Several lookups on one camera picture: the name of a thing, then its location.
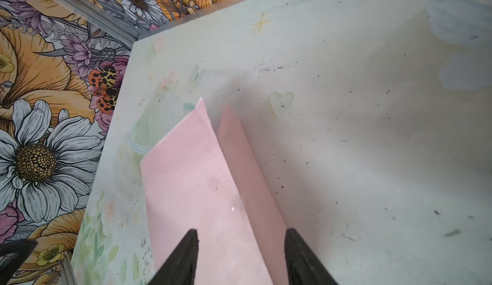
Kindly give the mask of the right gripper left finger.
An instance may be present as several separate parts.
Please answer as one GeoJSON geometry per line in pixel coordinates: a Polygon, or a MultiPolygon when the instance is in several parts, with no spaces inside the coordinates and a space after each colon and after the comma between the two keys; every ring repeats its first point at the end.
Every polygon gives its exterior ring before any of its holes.
{"type": "Polygon", "coordinates": [[[193,285],[196,278],[198,253],[197,230],[190,229],[148,285],[193,285]]]}

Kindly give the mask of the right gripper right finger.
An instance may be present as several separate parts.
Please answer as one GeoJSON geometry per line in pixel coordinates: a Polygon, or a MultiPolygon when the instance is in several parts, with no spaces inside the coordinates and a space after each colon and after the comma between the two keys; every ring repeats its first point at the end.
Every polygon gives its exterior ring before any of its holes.
{"type": "Polygon", "coordinates": [[[289,285],[338,285],[294,228],[286,230],[284,256],[289,285]]]}

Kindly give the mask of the purple wrapping paper sheet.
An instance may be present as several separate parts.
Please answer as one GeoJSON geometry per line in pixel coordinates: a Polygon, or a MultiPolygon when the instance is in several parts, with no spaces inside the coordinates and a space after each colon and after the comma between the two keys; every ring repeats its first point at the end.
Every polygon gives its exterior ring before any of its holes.
{"type": "Polygon", "coordinates": [[[195,284],[287,284],[287,226],[238,117],[214,131],[205,103],[140,164],[155,267],[197,232],[195,284]]]}

